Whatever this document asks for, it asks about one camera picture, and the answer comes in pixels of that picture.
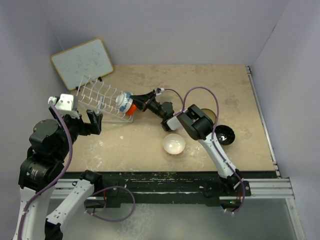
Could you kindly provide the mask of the orange plastic bowl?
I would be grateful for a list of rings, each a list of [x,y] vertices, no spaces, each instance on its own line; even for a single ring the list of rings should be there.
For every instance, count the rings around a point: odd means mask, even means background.
[[[126,114],[127,114],[128,116],[132,116],[132,115],[135,113],[136,110],[137,110],[137,106],[136,106],[134,103],[132,103],[131,106],[130,106],[130,108],[129,108],[128,111],[126,112]]]

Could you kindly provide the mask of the blue patterned ceramic bowl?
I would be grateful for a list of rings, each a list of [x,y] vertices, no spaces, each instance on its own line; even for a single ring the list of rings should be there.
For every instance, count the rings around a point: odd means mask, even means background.
[[[130,109],[133,100],[131,98],[132,93],[131,92],[122,92],[119,94],[116,99],[116,107],[119,109],[120,112],[127,113],[128,110]]]

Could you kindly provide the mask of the white wire dish rack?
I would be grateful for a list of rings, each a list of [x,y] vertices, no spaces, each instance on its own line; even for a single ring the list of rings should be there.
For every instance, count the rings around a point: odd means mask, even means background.
[[[129,95],[100,77],[94,79],[83,75],[80,84],[76,87],[78,103],[86,110],[93,110],[96,114],[103,114],[103,121],[111,124],[132,123],[134,117],[121,111],[117,100],[121,102]]]

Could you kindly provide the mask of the white ceramic bowl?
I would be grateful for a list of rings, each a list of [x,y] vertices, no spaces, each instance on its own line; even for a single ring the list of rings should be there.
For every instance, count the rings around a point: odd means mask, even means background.
[[[169,155],[180,155],[186,148],[185,139],[176,133],[170,133],[162,141],[164,151]]]

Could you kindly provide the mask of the beige brown ceramic bowl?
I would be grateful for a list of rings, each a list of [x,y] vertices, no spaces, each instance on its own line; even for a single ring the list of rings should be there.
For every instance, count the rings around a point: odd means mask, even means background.
[[[213,123],[216,122],[217,116],[213,110],[208,108],[202,108],[201,110],[212,120]]]

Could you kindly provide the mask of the black glossy bowl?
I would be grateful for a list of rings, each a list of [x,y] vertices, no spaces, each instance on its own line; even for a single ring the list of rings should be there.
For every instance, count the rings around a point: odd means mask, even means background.
[[[227,125],[218,125],[215,128],[215,134],[218,142],[223,146],[231,145],[236,138],[233,129]]]

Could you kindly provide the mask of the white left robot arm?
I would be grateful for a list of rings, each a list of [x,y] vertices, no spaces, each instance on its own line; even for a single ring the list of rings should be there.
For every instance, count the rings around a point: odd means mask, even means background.
[[[29,137],[27,157],[19,170],[20,209],[15,240],[61,240],[63,227],[85,197],[98,196],[103,191],[102,176],[86,170],[80,177],[80,187],[70,193],[55,213],[47,214],[49,201],[58,180],[66,173],[73,157],[73,144],[78,136],[99,135],[101,113],[87,110],[89,122],[78,111],[60,113],[50,106],[52,118],[41,120]]]

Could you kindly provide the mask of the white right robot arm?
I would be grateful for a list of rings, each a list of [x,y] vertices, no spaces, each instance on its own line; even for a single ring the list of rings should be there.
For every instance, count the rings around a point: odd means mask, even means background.
[[[182,127],[193,140],[198,141],[217,168],[223,192],[228,196],[235,195],[240,190],[243,178],[221,147],[213,121],[195,104],[174,115],[173,104],[169,101],[158,102],[156,95],[156,92],[152,91],[131,95],[130,98],[142,112],[150,110],[160,117],[161,126],[166,132]]]

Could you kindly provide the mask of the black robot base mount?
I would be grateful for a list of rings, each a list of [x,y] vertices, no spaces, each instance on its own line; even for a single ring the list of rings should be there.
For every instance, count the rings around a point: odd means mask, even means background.
[[[238,207],[240,197],[251,196],[248,181],[236,189],[227,188],[216,171],[101,172],[103,187],[122,186],[99,193],[88,200],[99,207],[119,208],[121,204],[200,204],[218,207],[223,198]]]

